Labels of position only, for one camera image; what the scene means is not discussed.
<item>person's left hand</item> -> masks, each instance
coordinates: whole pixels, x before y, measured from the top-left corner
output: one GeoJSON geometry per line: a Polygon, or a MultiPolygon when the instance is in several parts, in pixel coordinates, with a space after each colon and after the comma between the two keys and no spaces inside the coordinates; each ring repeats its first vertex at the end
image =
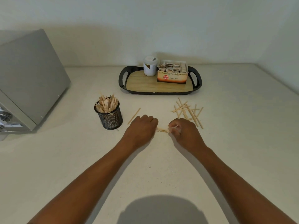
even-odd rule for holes
{"type": "Polygon", "coordinates": [[[124,140],[132,143],[134,150],[148,143],[156,132],[158,120],[152,116],[137,116],[123,135],[124,140]]]}

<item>black mesh cup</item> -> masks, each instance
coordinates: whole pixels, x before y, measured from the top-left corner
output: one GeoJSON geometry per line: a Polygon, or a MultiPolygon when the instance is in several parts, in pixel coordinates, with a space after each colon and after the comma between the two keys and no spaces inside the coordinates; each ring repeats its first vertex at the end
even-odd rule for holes
{"type": "Polygon", "coordinates": [[[114,109],[111,114],[110,113],[101,113],[98,112],[95,108],[95,112],[99,115],[103,127],[107,130],[114,130],[119,128],[123,123],[123,118],[121,116],[121,110],[119,108],[119,102],[116,109],[114,109]]]}

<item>white table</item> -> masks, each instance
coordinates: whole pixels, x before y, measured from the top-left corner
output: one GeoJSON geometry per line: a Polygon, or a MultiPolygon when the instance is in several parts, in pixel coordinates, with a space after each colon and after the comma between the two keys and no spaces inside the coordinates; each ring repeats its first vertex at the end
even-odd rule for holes
{"type": "MultiPolygon", "coordinates": [[[[192,66],[203,86],[180,98],[204,107],[199,116],[204,129],[199,131],[207,145],[299,222],[298,96],[252,64],[192,66]]],[[[39,130],[0,142],[0,223],[28,221],[117,143],[139,107],[139,115],[157,117],[161,128],[176,118],[170,111],[178,96],[122,91],[122,67],[66,70],[72,86],[39,130]],[[118,130],[104,129],[93,110],[100,90],[120,100],[124,123],[118,130]]],[[[141,216],[147,216],[143,223],[165,221],[167,216],[209,224],[228,223],[227,217],[235,223],[200,163],[176,149],[166,133],[157,132],[134,156],[109,185],[88,223],[139,223],[141,216]]]]}

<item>white jar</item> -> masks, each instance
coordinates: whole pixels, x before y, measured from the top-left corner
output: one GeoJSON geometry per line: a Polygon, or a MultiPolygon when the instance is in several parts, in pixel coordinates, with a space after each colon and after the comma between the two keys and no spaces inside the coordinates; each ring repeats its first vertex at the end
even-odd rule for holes
{"type": "Polygon", "coordinates": [[[147,76],[154,76],[157,73],[158,59],[154,56],[147,56],[143,60],[143,71],[147,76]]]}

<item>person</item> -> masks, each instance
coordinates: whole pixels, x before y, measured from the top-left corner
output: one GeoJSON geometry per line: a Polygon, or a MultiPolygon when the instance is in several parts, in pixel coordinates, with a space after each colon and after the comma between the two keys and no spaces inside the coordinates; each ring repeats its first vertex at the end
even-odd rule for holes
{"type": "MultiPolygon", "coordinates": [[[[125,160],[148,143],[158,120],[137,116],[121,140],[52,199],[29,224],[83,224],[125,160]]],[[[175,119],[169,124],[177,142],[196,157],[211,175],[240,224],[295,222],[222,162],[204,143],[194,123],[175,119]]]]}

